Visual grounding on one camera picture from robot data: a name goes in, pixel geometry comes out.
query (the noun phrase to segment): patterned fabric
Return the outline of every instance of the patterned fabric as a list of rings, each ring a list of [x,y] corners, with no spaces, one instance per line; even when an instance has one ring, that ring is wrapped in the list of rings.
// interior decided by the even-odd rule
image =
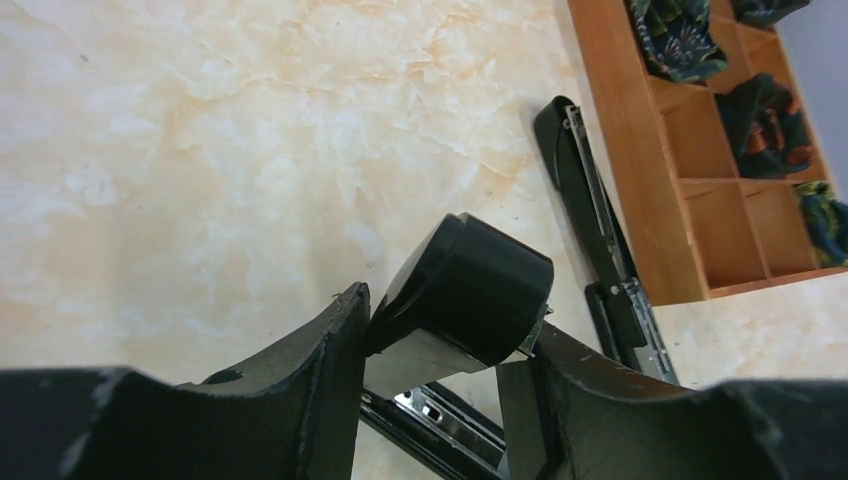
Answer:
[[[731,0],[736,19],[757,28],[770,28],[810,0]]]
[[[716,102],[743,177],[783,178],[816,158],[800,103],[773,76],[761,73]]]
[[[805,183],[795,191],[822,266],[848,266],[848,205],[836,200],[827,182]]]
[[[709,33],[710,0],[628,1],[651,74],[696,83],[727,70],[727,56]]]

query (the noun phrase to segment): folded cloth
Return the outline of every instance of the folded cloth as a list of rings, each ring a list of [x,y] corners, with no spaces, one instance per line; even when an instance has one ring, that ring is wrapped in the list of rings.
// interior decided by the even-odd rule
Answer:
[[[798,185],[795,192],[822,266],[848,266],[848,205],[836,200],[827,182]]]
[[[773,76],[760,73],[716,102],[743,177],[783,178],[812,164],[816,149],[801,104]]]
[[[810,0],[731,0],[736,19],[757,28],[770,28]]]
[[[651,74],[696,83],[727,70],[727,56],[710,37],[710,0],[627,1]]]

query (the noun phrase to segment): dark green fabric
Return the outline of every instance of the dark green fabric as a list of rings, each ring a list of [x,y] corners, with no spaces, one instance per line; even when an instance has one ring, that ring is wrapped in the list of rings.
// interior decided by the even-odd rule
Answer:
[[[736,19],[757,28],[770,28],[810,0],[731,0]]]
[[[677,83],[697,83],[727,70],[727,56],[709,32],[710,0],[628,2],[651,74]]]
[[[801,105],[772,75],[756,75],[716,102],[740,175],[783,178],[810,167],[816,150]]]
[[[827,182],[805,183],[795,191],[822,266],[848,266],[848,205],[836,200]]]

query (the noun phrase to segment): marble surface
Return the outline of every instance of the marble surface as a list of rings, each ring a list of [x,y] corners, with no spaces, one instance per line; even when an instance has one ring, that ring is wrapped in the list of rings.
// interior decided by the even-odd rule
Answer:
[[[609,180],[564,0],[6,1],[0,57],[0,367],[199,381],[353,281],[379,299],[462,211],[550,256],[549,321],[597,346],[530,131],[554,95],[582,103]],[[845,375],[845,293],[657,315],[691,385]],[[499,421],[493,372],[446,383]],[[354,478],[432,478],[358,445]]]

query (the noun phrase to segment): wooden box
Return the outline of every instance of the wooden box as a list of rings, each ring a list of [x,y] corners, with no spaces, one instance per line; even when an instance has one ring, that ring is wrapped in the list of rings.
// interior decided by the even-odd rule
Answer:
[[[844,271],[821,268],[793,185],[829,180],[819,155],[784,180],[739,176],[715,103],[760,72],[798,94],[778,35],[713,0],[710,30],[730,69],[706,85],[648,74],[624,0],[570,0],[630,247],[656,305]]]

